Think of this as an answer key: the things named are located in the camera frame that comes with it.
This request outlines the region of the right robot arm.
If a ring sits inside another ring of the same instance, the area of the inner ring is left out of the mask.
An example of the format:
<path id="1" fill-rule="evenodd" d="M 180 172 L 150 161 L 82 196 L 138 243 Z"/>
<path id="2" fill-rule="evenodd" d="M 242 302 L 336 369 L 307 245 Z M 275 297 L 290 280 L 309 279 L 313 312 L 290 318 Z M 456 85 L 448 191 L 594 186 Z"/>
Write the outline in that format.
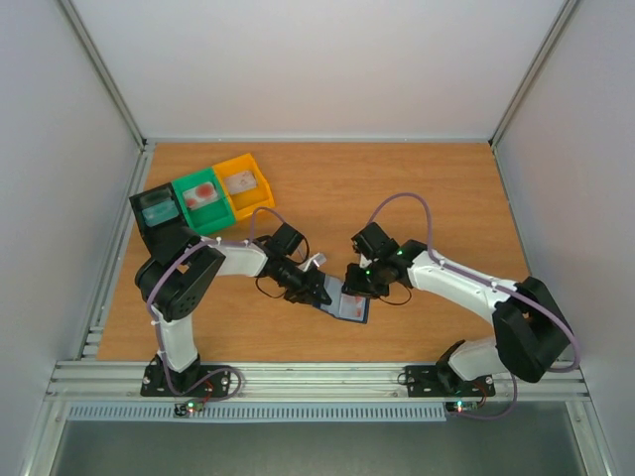
<path id="1" fill-rule="evenodd" d="M 448 393 L 501 372 L 537 383 L 572 346 L 571 327 L 547 286 L 534 277 L 522 282 L 490 277 L 436 254 L 426 243 L 399 244 L 375 222 L 351 241 L 360 260 L 346 269 L 346 294 L 384 298 L 399 284 L 445 298 L 492 326 L 491 337 L 459 340 L 437 361 L 437 379 Z"/>

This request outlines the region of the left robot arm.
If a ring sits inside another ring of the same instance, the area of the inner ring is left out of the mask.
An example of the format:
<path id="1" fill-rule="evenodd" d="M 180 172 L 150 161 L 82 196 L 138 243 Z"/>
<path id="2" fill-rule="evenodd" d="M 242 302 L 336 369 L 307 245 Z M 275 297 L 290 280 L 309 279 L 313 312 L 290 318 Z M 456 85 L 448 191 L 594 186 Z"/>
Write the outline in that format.
<path id="1" fill-rule="evenodd" d="M 156 238 L 135 284 L 151 315 L 164 381 L 175 394 L 190 394 L 202 384 L 192 315 L 215 278 L 268 278 L 284 290 L 288 302 L 332 304 L 318 256 L 300 264 L 292 259 L 306 237 L 286 222 L 271 235 L 243 242 L 203 238 L 179 226 L 162 229 Z"/>

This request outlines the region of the blue card holder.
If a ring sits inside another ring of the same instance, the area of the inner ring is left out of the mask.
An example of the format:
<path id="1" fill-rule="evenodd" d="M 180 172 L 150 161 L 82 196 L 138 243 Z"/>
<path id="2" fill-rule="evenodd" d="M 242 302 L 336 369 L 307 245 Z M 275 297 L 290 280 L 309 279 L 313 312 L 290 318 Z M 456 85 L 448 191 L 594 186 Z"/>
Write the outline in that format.
<path id="1" fill-rule="evenodd" d="M 370 309 L 367 297 L 345 294 L 342 291 L 343 281 L 336 277 L 326 276 L 323 285 L 331 299 L 331 304 L 316 304 L 316 309 L 338 320 L 359 324 L 367 323 Z"/>

